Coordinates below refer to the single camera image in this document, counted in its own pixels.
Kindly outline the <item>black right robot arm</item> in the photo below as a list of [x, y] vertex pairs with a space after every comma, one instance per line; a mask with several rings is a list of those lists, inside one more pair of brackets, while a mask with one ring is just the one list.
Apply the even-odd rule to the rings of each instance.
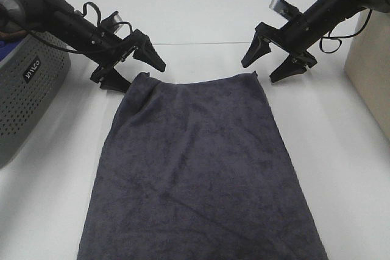
[[270, 45], [275, 44], [288, 53], [284, 62], [270, 75], [271, 82], [275, 83], [312, 68], [317, 60], [308, 48], [317, 41], [328, 39], [329, 33], [339, 23], [365, 9], [388, 13], [389, 0], [317, 0], [305, 12], [300, 12], [286, 0], [272, 0], [270, 8], [287, 23], [279, 29], [259, 23], [241, 64], [244, 68], [249, 67], [270, 53]]

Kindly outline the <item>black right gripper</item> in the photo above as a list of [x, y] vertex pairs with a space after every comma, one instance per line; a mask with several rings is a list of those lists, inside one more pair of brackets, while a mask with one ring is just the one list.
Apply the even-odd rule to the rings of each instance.
[[272, 83], [279, 82], [287, 77], [303, 74], [306, 66], [313, 67], [317, 61], [308, 53], [307, 49], [316, 41], [307, 17], [300, 13], [281, 28], [277, 29], [264, 22], [255, 28], [255, 35], [248, 51], [241, 60], [243, 68], [249, 67], [260, 57], [271, 52], [270, 43], [286, 51], [291, 57], [276, 68], [270, 77]]

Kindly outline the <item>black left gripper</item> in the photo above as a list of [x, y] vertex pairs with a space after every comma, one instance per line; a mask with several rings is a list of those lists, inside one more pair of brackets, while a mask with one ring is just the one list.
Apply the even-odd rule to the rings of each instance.
[[130, 82], [115, 66], [130, 54], [133, 54], [134, 59], [151, 65], [160, 72], [166, 69], [166, 63], [154, 49], [149, 37], [138, 29], [122, 39], [100, 24], [93, 25], [81, 13], [73, 14], [71, 28], [71, 47], [97, 63], [90, 80], [100, 83], [102, 90], [127, 92]]

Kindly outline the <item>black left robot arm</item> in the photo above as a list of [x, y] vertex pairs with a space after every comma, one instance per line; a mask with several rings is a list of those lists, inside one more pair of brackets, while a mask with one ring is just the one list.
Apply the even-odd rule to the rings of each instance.
[[1, 0], [1, 32], [25, 31], [43, 44], [56, 46], [38, 36], [48, 32], [71, 47], [72, 54], [80, 54], [94, 61], [98, 67], [90, 79], [103, 90], [125, 93], [130, 82], [116, 69], [128, 56], [147, 63], [160, 72], [166, 64], [155, 51], [149, 37], [138, 29], [130, 29], [125, 38], [116, 32], [125, 24], [117, 11], [102, 18], [99, 7], [86, 2], [81, 11], [66, 0]]

